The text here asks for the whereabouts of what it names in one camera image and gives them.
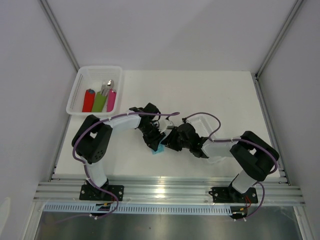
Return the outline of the teal paper napkin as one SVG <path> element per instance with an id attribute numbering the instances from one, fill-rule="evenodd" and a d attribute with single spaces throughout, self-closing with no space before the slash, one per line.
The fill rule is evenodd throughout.
<path id="1" fill-rule="evenodd" d="M 151 150 L 153 155 L 163 153 L 164 151 L 165 151 L 165 146 L 161 143 L 158 145 L 157 150 L 153 150 L 153 149 Z"/>

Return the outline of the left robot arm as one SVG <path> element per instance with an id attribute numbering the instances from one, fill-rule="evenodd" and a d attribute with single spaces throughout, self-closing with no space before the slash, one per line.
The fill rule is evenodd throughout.
<path id="1" fill-rule="evenodd" d="M 138 129 L 142 132 L 147 147 L 156 152 L 165 138 L 165 133 L 159 129 L 160 124 L 154 119 L 160 118 L 161 115 L 155 105 L 148 103 L 145 107 L 132 107 L 126 113 L 109 118 L 98 118 L 93 114 L 85 118 L 71 141 L 72 156 L 83 164 L 87 177 L 81 187 L 80 200 L 122 200 L 121 195 L 109 185 L 102 164 L 111 136 L 126 130 Z"/>

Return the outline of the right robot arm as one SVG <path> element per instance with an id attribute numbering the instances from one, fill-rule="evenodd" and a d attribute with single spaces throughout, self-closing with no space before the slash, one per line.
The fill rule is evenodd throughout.
<path id="1" fill-rule="evenodd" d="M 280 157 L 252 131 L 247 130 L 236 138 L 213 139 L 199 136 L 189 123 L 173 127 L 161 144 L 177 152 L 188 149 L 197 158 L 234 158 L 237 161 L 242 170 L 229 186 L 212 187 L 209 191 L 215 203 L 244 203 L 247 200 L 257 203 L 253 186 L 278 169 Z"/>

